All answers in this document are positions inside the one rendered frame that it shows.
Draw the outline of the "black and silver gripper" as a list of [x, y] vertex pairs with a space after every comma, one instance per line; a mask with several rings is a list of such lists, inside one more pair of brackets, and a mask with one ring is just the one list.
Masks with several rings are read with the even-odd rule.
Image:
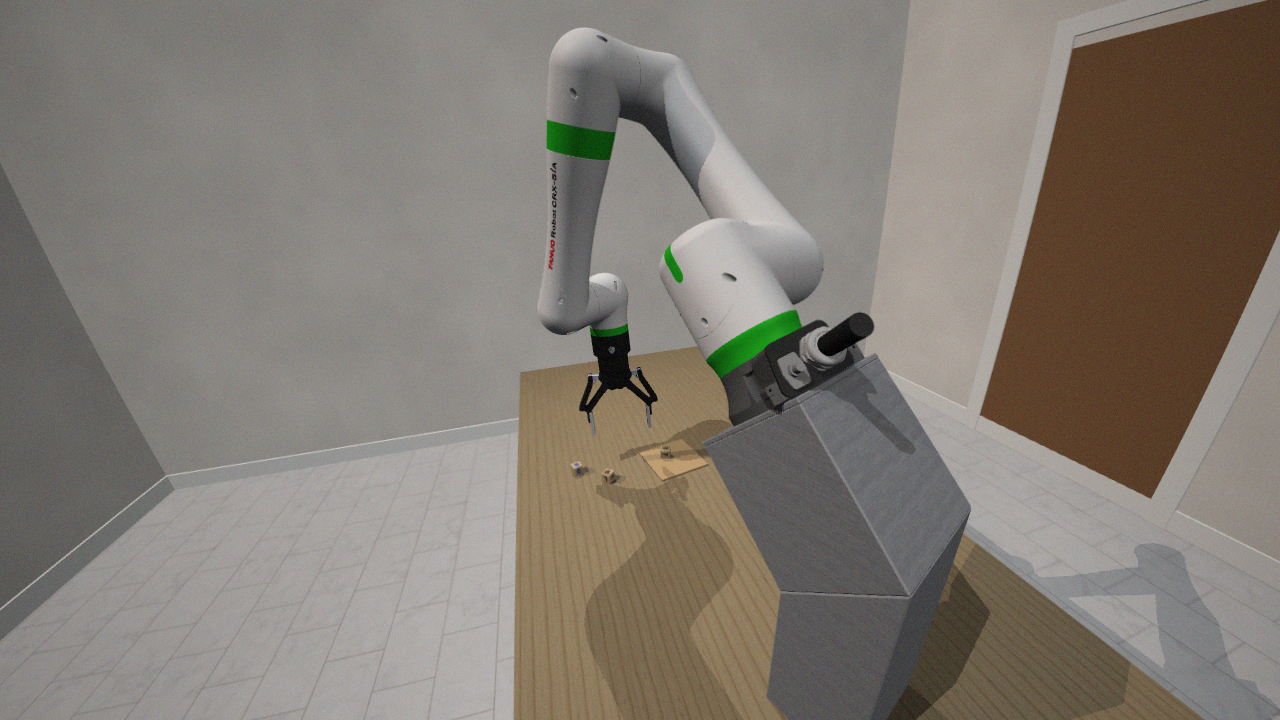
[[[614, 359], [598, 357], [598, 365], [599, 375], [593, 375], [593, 373], [588, 374], [588, 386], [582, 395], [582, 404], [580, 402], [579, 406], [580, 411], [588, 413], [588, 421], [591, 423], [593, 436], [596, 436], [593, 407], [595, 407], [596, 402], [602, 398], [602, 395], [604, 395], [607, 389], [623, 389], [625, 387], [631, 389], [634, 395], [637, 395], [637, 397], [645, 402], [648, 413], [646, 424], [648, 428], [652, 428], [652, 404], [657, 402], [658, 398], [655, 392], [652, 389], [652, 386], [649, 386], [644, 378], [641, 368], [637, 366], [635, 370], [628, 369], [628, 354]], [[650, 397], [639, 389], [637, 386], [634, 386], [630, 380], [631, 375], [639, 378]], [[588, 397], [593, 389], [593, 384], [596, 383], [598, 379], [602, 382], [602, 386], [588, 404]]]

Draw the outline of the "tan square mat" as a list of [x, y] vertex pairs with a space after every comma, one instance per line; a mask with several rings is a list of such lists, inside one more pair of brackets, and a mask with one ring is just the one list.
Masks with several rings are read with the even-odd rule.
[[[669, 459], [660, 457], [660, 446], [669, 446]], [[639, 452], [652, 470], [657, 473], [657, 477], [659, 477], [660, 480], [668, 480], [669, 478], [678, 477], [708, 465], [708, 462], [684, 439], [677, 439], [660, 446]]]

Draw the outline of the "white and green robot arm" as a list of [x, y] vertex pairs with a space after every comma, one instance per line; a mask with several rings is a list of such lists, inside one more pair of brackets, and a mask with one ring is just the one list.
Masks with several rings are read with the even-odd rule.
[[549, 61], [547, 258], [538, 301], [548, 331], [572, 334], [590, 325], [596, 357], [630, 351], [625, 282], [611, 273], [590, 277], [618, 117], [646, 127], [712, 219], [669, 245], [659, 274], [724, 386], [733, 427], [864, 359], [856, 343], [874, 331], [865, 313], [833, 329], [822, 320], [801, 325], [794, 304], [820, 282], [820, 246], [739, 152], [685, 61], [585, 27], [563, 35]]

